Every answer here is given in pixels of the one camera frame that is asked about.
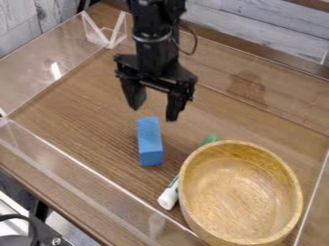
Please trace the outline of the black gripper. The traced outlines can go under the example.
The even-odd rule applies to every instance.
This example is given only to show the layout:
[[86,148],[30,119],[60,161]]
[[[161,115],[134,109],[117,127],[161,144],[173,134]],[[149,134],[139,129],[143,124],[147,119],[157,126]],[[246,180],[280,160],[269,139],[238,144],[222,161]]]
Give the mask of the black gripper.
[[147,99],[147,87],[167,94],[166,121],[178,120],[187,100],[193,100],[197,76],[181,65],[178,35],[134,37],[135,54],[117,54],[115,75],[130,108],[137,111]]

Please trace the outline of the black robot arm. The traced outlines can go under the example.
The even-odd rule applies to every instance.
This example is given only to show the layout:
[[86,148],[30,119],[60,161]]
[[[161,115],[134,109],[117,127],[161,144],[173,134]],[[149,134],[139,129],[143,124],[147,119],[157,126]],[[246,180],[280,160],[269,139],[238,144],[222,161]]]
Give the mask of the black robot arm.
[[177,121],[186,102],[193,100],[198,77],[181,65],[181,16],[186,0],[127,0],[133,14],[133,38],[137,54],[117,54],[115,75],[121,80],[127,104],[138,110],[147,99],[147,88],[167,94],[166,120]]

